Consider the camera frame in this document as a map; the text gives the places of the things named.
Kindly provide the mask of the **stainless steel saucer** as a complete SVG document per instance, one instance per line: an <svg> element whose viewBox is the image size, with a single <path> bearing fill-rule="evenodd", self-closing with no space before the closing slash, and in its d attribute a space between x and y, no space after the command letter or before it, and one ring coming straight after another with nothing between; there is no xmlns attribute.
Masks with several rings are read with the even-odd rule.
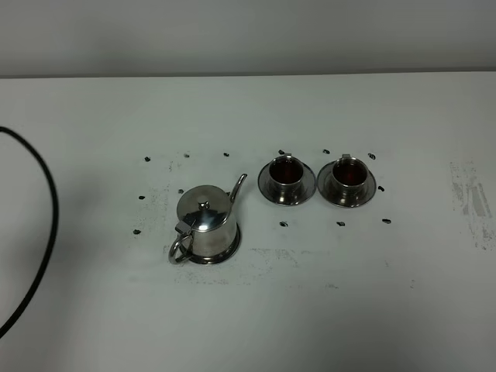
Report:
<svg viewBox="0 0 496 372"><path fill-rule="evenodd" d="M301 188L296 195L291 196L290 198L284 198L283 196L277 196L273 194L269 189L269 164L268 163L259 173L257 184L260 190L260 193L269 201L276 205L282 206L296 206L300 205L310 197L313 196L316 190L316 179L313 171L304 163L303 165L303 178L301 182Z"/></svg>
<svg viewBox="0 0 496 372"><path fill-rule="evenodd" d="M357 208L368 203L375 195L377 182L374 175L369 170L369 177L365 185L365 189L358 195L342 195L335 191L331 185L331 170L336 162L326 164L320 171L317 177L317 187L320 195L332 205L342 208Z"/></svg>

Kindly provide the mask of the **stainless steel teapot tray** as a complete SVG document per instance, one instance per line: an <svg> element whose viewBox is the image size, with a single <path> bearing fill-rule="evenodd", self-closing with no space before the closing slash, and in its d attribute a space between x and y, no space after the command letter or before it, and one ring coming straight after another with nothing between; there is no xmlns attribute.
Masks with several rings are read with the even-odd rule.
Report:
<svg viewBox="0 0 496 372"><path fill-rule="evenodd" d="M207 253L200 253L198 250L195 250L193 248L191 238L187 239L186 243L182 243L179 249L180 252L183 254L190 253L191 257L189 258L189 260L195 264L201 264L201 265L220 264L221 262L228 260L231 256L233 256L237 252L241 244L241 239L242 239L242 233L239 225L237 225L235 239L230 243L229 246L227 246L224 250L218 253L212 253L211 250L209 250Z"/></svg>

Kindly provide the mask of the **right stainless steel teacup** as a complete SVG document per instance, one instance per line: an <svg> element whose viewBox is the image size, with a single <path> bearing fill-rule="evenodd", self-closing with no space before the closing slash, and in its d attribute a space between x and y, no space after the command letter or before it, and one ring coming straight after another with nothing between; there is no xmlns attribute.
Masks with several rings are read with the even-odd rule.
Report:
<svg viewBox="0 0 496 372"><path fill-rule="evenodd" d="M342 195L358 195L365 189L368 167L362 160L343 154L331 170L331 185Z"/></svg>

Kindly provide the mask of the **left stainless steel saucer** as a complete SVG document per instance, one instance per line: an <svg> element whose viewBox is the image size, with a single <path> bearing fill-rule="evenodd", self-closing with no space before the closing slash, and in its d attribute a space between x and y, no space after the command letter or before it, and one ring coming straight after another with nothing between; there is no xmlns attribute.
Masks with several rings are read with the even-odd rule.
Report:
<svg viewBox="0 0 496 372"><path fill-rule="evenodd" d="M291 196L290 198L284 198L283 196L277 196L273 194L269 189L269 164L268 163L259 173L257 184L260 190L260 193L269 201L276 205L282 206L296 206L300 205L310 197L313 196L316 190L316 179L313 171L304 163L303 165L303 178L301 182L301 188L296 195Z"/></svg>

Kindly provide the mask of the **left stainless steel teacup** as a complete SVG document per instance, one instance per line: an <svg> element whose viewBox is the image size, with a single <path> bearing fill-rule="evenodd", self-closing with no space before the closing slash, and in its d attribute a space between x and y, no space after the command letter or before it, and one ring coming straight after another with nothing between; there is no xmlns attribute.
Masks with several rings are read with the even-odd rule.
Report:
<svg viewBox="0 0 496 372"><path fill-rule="evenodd" d="M304 174L300 160L289 153L281 155L270 162L268 171L273 194L290 198L299 192Z"/></svg>

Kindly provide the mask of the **stainless steel teacup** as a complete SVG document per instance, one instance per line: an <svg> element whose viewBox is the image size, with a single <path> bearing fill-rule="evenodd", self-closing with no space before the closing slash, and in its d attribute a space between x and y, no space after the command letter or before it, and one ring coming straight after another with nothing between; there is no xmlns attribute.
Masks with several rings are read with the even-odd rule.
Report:
<svg viewBox="0 0 496 372"><path fill-rule="evenodd" d="M365 189L368 167L362 160L343 154L331 170L331 185L342 195L358 195Z"/></svg>
<svg viewBox="0 0 496 372"><path fill-rule="evenodd" d="M273 194L290 198L299 192L304 174L300 160L289 153L281 155L270 162L268 171Z"/></svg>

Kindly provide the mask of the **right stainless steel saucer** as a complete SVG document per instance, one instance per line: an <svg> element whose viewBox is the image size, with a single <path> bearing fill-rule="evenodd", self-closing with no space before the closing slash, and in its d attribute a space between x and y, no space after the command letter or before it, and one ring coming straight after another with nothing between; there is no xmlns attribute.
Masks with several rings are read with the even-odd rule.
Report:
<svg viewBox="0 0 496 372"><path fill-rule="evenodd" d="M331 170L336 162L326 164L320 171L317 177L317 187L320 195L332 205L342 208L357 208L368 203L375 195L377 182L374 175L369 170L369 177L365 185L365 189L358 195L342 195L335 191L331 185Z"/></svg>

